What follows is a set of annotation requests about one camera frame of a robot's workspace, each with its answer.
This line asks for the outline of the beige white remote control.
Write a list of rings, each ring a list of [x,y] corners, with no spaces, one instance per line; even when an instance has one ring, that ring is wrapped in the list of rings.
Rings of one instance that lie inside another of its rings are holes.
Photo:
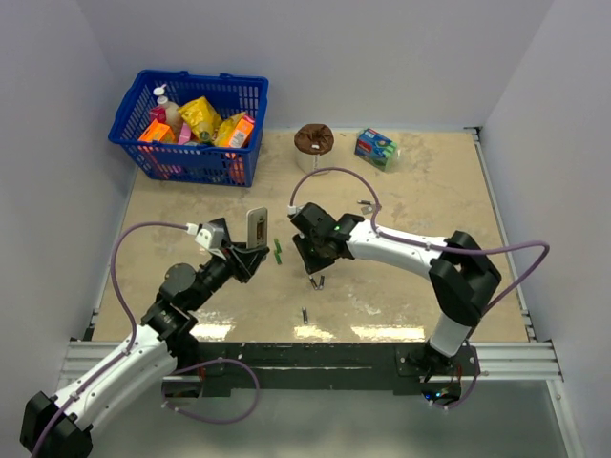
[[[250,209],[246,214],[247,239],[246,247],[255,249],[267,245],[267,218],[266,207]]]

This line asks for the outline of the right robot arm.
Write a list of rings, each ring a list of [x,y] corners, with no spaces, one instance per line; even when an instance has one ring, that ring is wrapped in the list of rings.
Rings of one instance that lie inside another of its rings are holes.
[[[291,207],[288,217],[298,234],[293,242],[311,275],[338,259],[371,260],[429,281],[441,310],[427,341],[425,362],[438,375],[459,363],[458,351],[473,333],[497,290],[501,274],[467,233],[425,237],[373,227],[362,216],[334,219],[315,203]]]

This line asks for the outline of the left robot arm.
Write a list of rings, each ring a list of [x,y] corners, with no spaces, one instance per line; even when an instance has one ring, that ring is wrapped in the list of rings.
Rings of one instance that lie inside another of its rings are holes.
[[[199,268],[188,263],[170,267],[142,319],[127,315],[131,332],[111,353],[53,395],[38,392],[27,402],[20,442],[31,456],[88,456],[93,430],[140,391],[173,371],[191,372],[199,344],[191,333],[197,323],[194,311],[227,281],[249,282],[269,252],[265,241],[232,241],[225,219],[180,228],[210,253],[210,260]]]

